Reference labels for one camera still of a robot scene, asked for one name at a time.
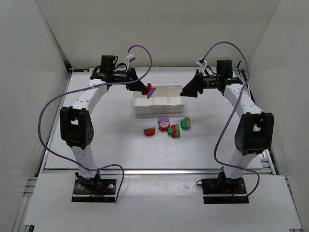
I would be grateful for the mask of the purple lego plate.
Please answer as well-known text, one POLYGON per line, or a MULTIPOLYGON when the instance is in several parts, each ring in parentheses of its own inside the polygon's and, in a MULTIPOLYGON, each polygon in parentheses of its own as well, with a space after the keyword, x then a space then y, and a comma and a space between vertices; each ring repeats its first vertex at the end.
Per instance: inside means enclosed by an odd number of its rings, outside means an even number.
POLYGON ((148 91, 148 93, 147 93, 147 95, 146 95, 146 98, 147 98, 147 99, 150 99, 151 96, 154 94, 155 91, 156 91, 156 88, 155 88, 155 87, 151 88, 151 89, 148 91))

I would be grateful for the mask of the red green watermelon lego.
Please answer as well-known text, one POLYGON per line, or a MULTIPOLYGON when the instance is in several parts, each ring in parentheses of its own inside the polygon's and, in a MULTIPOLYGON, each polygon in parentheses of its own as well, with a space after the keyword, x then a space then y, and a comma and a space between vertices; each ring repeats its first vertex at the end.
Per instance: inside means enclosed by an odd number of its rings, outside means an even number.
POLYGON ((145 129, 143 129, 143 133, 147 137, 154 136, 155 133, 156 133, 156 128, 155 127, 145 128, 145 129))

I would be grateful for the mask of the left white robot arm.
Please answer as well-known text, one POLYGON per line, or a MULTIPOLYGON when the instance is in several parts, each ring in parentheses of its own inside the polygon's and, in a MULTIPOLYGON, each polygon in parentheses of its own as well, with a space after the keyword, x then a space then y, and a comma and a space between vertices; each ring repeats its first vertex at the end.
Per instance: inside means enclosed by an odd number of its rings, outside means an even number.
POLYGON ((91 113, 101 97, 107 93, 111 83, 124 82, 130 91, 145 92, 147 87, 138 79, 135 68, 129 64, 135 60, 134 54, 125 58, 125 70, 119 71, 116 64, 118 58, 103 55, 101 65, 97 66, 90 77, 89 89, 69 107, 60 110, 60 135, 74 153, 75 160, 80 163, 76 177, 80 185, 90 192, 101 191, 100 176, 95 165, 90 144, 94 137, 91 113))

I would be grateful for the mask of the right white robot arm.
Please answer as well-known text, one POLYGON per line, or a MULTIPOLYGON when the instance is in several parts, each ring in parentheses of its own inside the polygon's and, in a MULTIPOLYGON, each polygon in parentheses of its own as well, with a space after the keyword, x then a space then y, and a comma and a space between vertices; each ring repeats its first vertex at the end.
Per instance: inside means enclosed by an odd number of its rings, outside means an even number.
POLYGON ((272 144, 274 115, 262 111, 244 88, 245 84, 233 76, 232 62, 218 60, 214 75, 196 71, 194 78, 180 93, 184 97, 196 98, 205 89, 217 89, 233 106, 232 114, 239 117, 234 137, 235 150, 229 162, 222 164, 217 178, 202 180, 206 195, 238 194, 239 187, 244 186, 243 173, 248 171, 248 165, 272 144))

